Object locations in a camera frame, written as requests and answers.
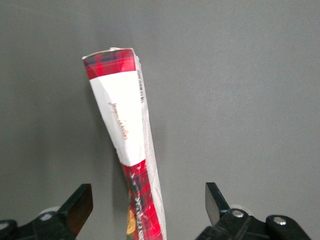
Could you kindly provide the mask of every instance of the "gold lettering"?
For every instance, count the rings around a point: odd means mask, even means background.
[[[116,103],[111,103],[111,102],[109,102],[108,104],[109,104],[109,105],[112,107],[112,109],[113,109],[113,113],[114,113],[114,115],[116,116],[116,118],[117,118],[117,120],[118,120],[118,124],[119,124],[119,126],[120,126],[121,131],[122,131],[122,134],[123,134],[124,139],[127,140],[127,139],[128,139],[128,133],[129,133],[129,131],[127,130],[127,125],[124,124],[124,123],[120,120],[119,113],[118,113],[118,109],[117,109],[117,104],[116,104]]]

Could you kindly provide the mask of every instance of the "gray background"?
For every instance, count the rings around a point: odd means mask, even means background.
[[[169,240],[209,224],[205,182],[318,239],[320,1],[0,1],[0,219],[92,183],[78,239],[125,239],[127,187],[81,57],[140,57]]]

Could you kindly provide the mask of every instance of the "tartan pattern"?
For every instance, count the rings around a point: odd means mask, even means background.
[[[143,236],[145,240],[163,240],[161,227],[159,224],[155,204],[151,194],[150,182],[146,166],[146,160],[134,166],[126,166],[122,164],[122,169],[126,177],[130,193],[130,209],[135,214],[136,230],[132,234],[133,238],[138,236],[139,216],[137,215],[137,199],[141,204],[140,225],[142,226]]]
[[[132,49],[98,52],[83,59],[89,79],[136,70]]]

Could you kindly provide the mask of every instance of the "rolled box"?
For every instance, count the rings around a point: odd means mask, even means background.
[[[139,58],[110,48],[82,58],[129,188],[127,240],[167,240],[166,219]]]

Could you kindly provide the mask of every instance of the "metal bolt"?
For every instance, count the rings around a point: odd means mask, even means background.
[[[50,218],[52,218],[52,214],[50,213],[46,213],[45,215],[43,215],[42,217],[40,217],[41,221],[47,221]]]
[[[242,211],[237,210],[237,209],[233,210],[233,211],[232,211],[232,214],[233,214],[233,216],[235,216],[236,218],[242,218],[242,217],[245,215]]]
[[[7,223],[7,222],[0,223],[0,230],[3,230],[8,226],[9,226],[9,223]]]
[[[279,216],[275,216],[273,218],[273,221],[279,225],[286,225],[287,224],[286,220],[284,220],[282,217],[279,217]]]

